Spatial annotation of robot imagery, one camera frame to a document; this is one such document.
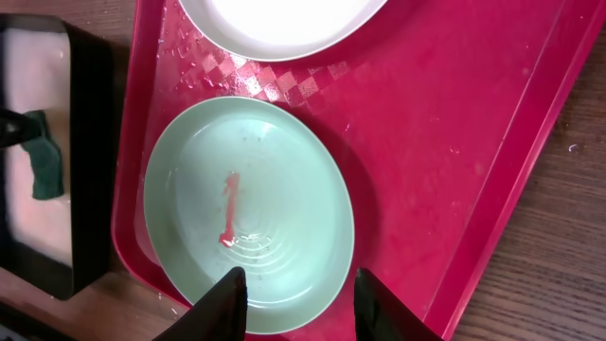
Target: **green sponge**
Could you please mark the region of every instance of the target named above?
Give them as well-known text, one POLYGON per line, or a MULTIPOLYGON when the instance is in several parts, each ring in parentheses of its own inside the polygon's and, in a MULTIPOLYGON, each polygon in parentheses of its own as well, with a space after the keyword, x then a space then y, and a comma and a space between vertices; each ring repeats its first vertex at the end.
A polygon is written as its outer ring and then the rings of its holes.
POLYGON ((29 153, 34 173, 32 197, 36 200, 49 200, 62 196, 64 189, 61 150, 50 137, 45 112, 37 110, 24 115, 35 120, 42 132, 40 137, 21 144, 29 153))

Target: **plate rim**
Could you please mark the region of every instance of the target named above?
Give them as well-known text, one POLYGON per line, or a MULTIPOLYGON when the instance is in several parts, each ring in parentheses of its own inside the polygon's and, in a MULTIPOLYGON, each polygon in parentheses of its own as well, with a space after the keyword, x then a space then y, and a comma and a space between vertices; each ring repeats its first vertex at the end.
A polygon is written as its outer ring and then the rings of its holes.
POLYGON ((343 288, 345 287, 346 281, 348 279, 349 273, 351 272, 351 265, 353 264, 353 255, 355 252, 355 235, 356 235, 356 228, 355 228, 355 217, 353 215, 353 204, 351 203, 351 196, 349 195, 349 190, 348 190, 348 185, 345 181, 345 178, 343 177, 343 173, 341 173, 341 169, 339 169, 339 166, 337 165, 336 161, 334 160, 334 157, 332 157, 332 154, 330 153, 330 151, 328 150, 328 148, 326 148, 325 144, 322 142, 322 140, 320 140, 320 138, 305 124, 303 123, 300 119, 298 119, 297 117, 295 117, 293 114, 289 113, 288 111, 274 105, 273 103, 269 103, 266 102, 264 100, 260 100, 260 99, 252 99, 252 98, 248 98, 248 97, 243 97, 243 96, 219 96, 216 98, 212 98, 212 99, 204 99, 202 101, 199 101, 195 104, 192 104, 191 106, 187 107, 184 111, 182 111, 181 113, 179 113, 179 115, 177 115, 173 120, 170 121, 170 123, 166 126, 166 128, 162 131, 162 133, 160 134, 160 136, 158 137, 158 139, 155 141, 154 145, 153 145, 153 149, 151 150, 151 154, 150 154, 150 159, 148 160, 148 163, 146 165, 146 169, 145 169, 145 177, 144 177, 144 183, 143 183, 143 216, 144 216, 144 221, 145 221, 145 227, 146 230, 148 232, 148 236, 150 238, 150 242, 151 242, 151 248, 153 249, 154 254, 156 255, 158 261, 160 262, 160 267, 162 268, 162 271, 166 274, 167 278, 169 279, 170 283, 172 284, 172 286, 176 289, 176 291, 190 304, 190 305, 194 305, 196 302, 192 302, 192 300, 186 296, 181 289, 179 289, 179 286, 177 286, 174 282, 174 280, 172 279, 172 276, 169 275, 169 273, 165 270, 165 266, 164 263, 162 262, 162 259, 158 256, 158 253, 156 251, 156 246, 153 242, 152 236, 151 236, 151 232, 150 232, 150 228, 148 226, 148 209, 146 209, 147 207, 147 197, 148 195, 146 195, 146 192, 148 192, 146 190, 147 186, 147 180, 148 180, 148 169, 150 168, 150 163, 152 162, 153 156, 154 156, 154 152, 156 151, 156 146, 160 143, 160 141, 162 140, 163 136, 165 136, 165 134, 167 133, 167 131, 170 129, 170 127, 173 125, 174 122, 176 122, 181 116, 183 115, 187 115, 187 112, 190 112, 191 110, 193 110, 194 108, 196 108, 197 106, 203 105, 205 103, 208 103, 210 101, 216 101, 216 100, 231 100, 231 99, 237 99, 237 100, 247 100, 247 101, 252 101, 256 104, 261 104, 261 105, 265 105, 268 106, 269 108, 272 108, 273 110, 277 110, 278 112, 280 112, 282 115, 289 117, 295 124, 299 125, 305 132, 307 135, 310 136, 310 138, 316 142, 319 145, 319 151, 321 153, 325 153, 328 156, 328 162, 330 163, 330 167, 333 168, 336 171, 336 175, 338 175, 338 185, 339 188, 344 190, 345 193, 345 199, 347 199, 346 202, 346 209, 347 209, 347 215, 351 221, 351 242, 350 242, 350 247, 349 247, 349 252, 348 252, 348 269, 345 272, 345 275, 343 276, 343 278, 341 280, 339 280, 337 288, 338 290, 336 290, 334 292, 334 294, 331 296, 330 300, 327 300, 327 303, 324 305, 324 307, 322 309, 320 309, 316 314, 314 314, 311 318, 309 318, 308 320, 302 322, 302 323, 297 323, 295 326, 288 328, 288 329, 284 329, 284 330, 280 330, 280 331, 275 331, 275 332, 255 332, 255 331, 249 331, 248 329, 246 329, 247 333, 250 334, 255 334, 255 335, 276 335, 276 334, 282 334, 285 332, 291 332, 294 331, 296 329, 299 329, 301 327, 304 327, 308 324, 310 324, 312 321, 314 321, 319 315, 321 315, 323 312, 326 311, 326 309, 329 308, 330 305, 332 305, 332 303, 336 300, 336 298, 339 296, 339 294, 341 293, 341 291, 343 290, 343 288))
POLYGON ((387 3, 387 0, 379 0, 379 6, 377 6, 375 9, 373 9, 372 11, 370 11, 368 13, 368 15, 366 16, 366 18, 364 18, 364 20, 361 20, 360 23, 358 23, 358 25, 356 25, 355 27, 353 27, 351 30, 349 30, 348 32, 346 32, 345 34, 339 36, 337 39, 330 41, 328 44, 326 45, 322 45, 312 51, 309 52, 305 52, 305 53, 300 53, 297 55, 293 55, 290 57, 282 57, 282 58, 255 58, 255 57, 251 57, 251 56, 246 56, 243 54, 240 54, 238 52, 232 51, 231 49, 225 48, 223 45, 217 43, 214 39, 210 38, 199 26, 198 24, 196 24, 196 21, 193 20, 191 18, 191 16, 189 15, 189 11, 187 10, 187 6, 185 5, 185 2, 187 1, 191 1, 191 0, 179 0, 179 5, 181 6, 181 8, 183 9, 183 11, 185 12, 187 18, 189 19, 189 21, 194 25, 194 27, 196 27, 196 29, 202 33, 202 35, 204 36, 204 38, 208 39, 209 42, 211 42, 212 44, 214 44, 215 46, 217 46, 218 48, 227 51, 233 55, 236 55, 238 57, 242 57, 245 58, 247 60, 251 60, 251 61, 256 61, 256 62, 267 62, 267 63, 275 63, 275 62, 287 62, 287 61, 294 61, 294 60, 298 60, 301 58, 305 58, 305 57, 309 57, 311 55, 314 55, 318 52, 324 51, 334 45, 339 44, 341 41, 343 41, 344 39, 346 39, 348 36, 350 36, 351 34, 353 34, 353 32, 357 31, 358 29, 360 29, 360 27, 362 27, 364 24, 366 24, 372 17, 375 16, 375 14, 377 14, 377 12, 379 10, 381 10, 383 8, 383 6, 387 3))

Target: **white bowl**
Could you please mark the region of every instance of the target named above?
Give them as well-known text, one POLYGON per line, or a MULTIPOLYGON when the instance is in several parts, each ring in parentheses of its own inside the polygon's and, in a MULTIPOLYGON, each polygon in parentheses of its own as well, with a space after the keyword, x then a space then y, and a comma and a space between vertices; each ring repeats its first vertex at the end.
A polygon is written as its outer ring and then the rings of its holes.
POLYGON ((242 57, 279 62, 330 47, 387 0, 180 0, 211 42, 242 57))

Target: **black tray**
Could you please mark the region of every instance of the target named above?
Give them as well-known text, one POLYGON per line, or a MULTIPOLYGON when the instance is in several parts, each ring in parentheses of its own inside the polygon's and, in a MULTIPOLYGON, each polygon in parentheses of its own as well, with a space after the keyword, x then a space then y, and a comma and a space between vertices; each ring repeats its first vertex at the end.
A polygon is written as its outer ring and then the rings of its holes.
MULTIPOLYGON (((112 47, 62 20, 0 14, 0 56, 7 28, 67 33, 71 51, 70 168, 72 267, 16 242, 9 233, 7 196, 0 195, 0 266, 58 299, 68 299, 103 275, 110 257, 110 219, 115 171, 116 100, 112 47)), ((0 64, 0 107, 5 107, 0 64)), ((0 151, 0 186, 5 187, 0 151)))

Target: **white liquid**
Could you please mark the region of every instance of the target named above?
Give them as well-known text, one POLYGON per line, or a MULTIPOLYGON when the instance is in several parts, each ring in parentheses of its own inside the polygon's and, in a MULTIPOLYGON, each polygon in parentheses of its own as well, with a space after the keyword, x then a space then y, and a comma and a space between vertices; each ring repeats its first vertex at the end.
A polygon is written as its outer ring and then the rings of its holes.
POLYGON ((7 149, 9 226, 13 238, 53 260, 72 264, 69 169, 69 39, 64 33, 10 28, 5 32, 7 108, 25 113, 45 110, 46 123, 62 152, 63 186, 59 198, 32 198, 34 176, 21 146, 7 149))

